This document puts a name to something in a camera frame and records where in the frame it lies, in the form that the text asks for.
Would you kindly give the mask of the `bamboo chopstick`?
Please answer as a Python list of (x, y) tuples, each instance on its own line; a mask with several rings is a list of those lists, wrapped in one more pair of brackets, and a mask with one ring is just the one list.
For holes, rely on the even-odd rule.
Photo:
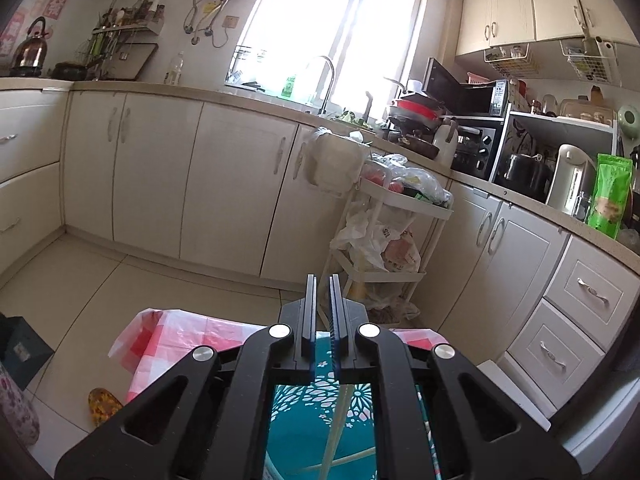
[(344, 385), (340, 387), (340, 392), (337, 396), (337, 401), (332, 417), (329, 437), (326, 441), (326, 448), (324, 449), (322, 463), (320, 465), (318, 477), (319, 480), (326, 480), (328, 478), (337, 445), (340, 443), (341, 436), (344, 430), (345, 420), (350, 407), (350, 401), (352, 400), (354, 389), (354, 385)]

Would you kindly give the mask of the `chrome kitchen faucet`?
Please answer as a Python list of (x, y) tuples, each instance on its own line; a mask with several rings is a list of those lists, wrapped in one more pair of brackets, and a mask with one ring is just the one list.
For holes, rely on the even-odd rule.
[(326, 112), (328, 111), (329, 102), (332, 96), (334, 84), (335, 84), (335, 64), (332, 58), (329, 55), (322, 55), (323, 62), (326, 63), (326, 68), (328, 69), (328, 76), (326, 76), (326, 82), (324, 83), (324, 87), (322, 89), (322, 96), (320, 96), (320, 107), (318, 109), (319, 116), (326, 116)]

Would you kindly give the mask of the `teal perforated plastic basket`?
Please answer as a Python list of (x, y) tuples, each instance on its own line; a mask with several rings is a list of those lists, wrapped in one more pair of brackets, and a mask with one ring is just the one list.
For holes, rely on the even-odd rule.
[[(308, 386), (279, 386), (274, 394), (265, 479), (317, 479), (340, 384), (334, 377), (330, 336), (318, 333), (316, 377)], [(328, 472), (330, 479), (375, 479), (371, 386), (357, 384)]]

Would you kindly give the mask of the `red white checkered tablecloth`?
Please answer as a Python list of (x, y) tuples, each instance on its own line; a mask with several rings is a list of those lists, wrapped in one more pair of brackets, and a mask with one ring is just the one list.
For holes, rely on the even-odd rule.
[[(145, 309), (140, 311), (117, 336), (108, 352), (110, 359), (132, 374), (125, 399), (134, 399), (147, 386), (180, 361), (189, 350), (209, 346), (217, 351), (239, 347), (248, 336), (264, 326), (209, 318), (183, 310)], [(392, 330), (409, 346), (431, 350), (447, 342), (432, 330)], [(285, 405), (296, 396), (303, 404), (333, 408), (340, 386), (334, 379), (328, 332), (317, 333), (317, 380), (310, 393), (285, 393)]]

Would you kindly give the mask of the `yellow patterned slipper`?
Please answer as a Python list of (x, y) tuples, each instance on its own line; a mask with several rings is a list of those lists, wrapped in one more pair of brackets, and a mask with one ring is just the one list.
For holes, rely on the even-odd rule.
[(101, 426), (122, 409), (113, 393), (105, 388), (94, 388), (88, 394), (88, 405), (93, 425)]

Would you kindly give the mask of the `white rolling storage cart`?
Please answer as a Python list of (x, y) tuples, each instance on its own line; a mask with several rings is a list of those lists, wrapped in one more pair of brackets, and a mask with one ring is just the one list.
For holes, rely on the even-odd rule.
[(442, 176), (401, 154), (371, 154), (329, 242), (322, 284), (337, 274), (343, 296), (361, 302), (374, 322), (397, 326), (417, 318), (411, 297), (453, 212), (454, 194)]

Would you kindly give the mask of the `floral fabric bag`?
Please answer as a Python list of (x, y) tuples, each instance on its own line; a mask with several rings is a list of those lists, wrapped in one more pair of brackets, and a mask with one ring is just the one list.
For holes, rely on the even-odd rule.
[(18, 440), (28, 448), (37, 443), (40, 436), (38, 415), (23, 390), (14, 382), (9, 372), (0, 364), (1, 411)]

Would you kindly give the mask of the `white electric kettle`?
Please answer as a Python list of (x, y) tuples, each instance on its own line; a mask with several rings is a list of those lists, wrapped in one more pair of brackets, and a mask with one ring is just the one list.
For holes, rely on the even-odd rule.
[(596, 172), (596, 164), (586, 152), (575, 145), (562, 144), (546, 205), (571, 216), (579, 195), (591, 195)]

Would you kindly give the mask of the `black toaster oven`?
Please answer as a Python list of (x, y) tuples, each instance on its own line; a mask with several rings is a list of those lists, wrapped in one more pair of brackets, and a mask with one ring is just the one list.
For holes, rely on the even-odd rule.
[(458, 123), (458, 144), (451, 169), (488, 181), (498, 156), (504, 119), (462, 116)]

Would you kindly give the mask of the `green snack bag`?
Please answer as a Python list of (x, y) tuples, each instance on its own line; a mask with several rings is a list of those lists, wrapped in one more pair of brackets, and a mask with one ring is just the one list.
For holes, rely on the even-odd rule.
[(634, 177), (628, 158), (599, 154), (587, 224), (600, 233), (616, 238), (626, 210)]

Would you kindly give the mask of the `copper kettle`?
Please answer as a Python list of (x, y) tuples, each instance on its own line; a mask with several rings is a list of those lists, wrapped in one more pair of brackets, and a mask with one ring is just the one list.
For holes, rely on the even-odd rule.
[(11, 77), (35, 77), (42, 74), (44, 60), (48, 52), (46, 40), (47, 22), (41, 15), (32, 22), (26, 39), (17, 47), (12, 66)]

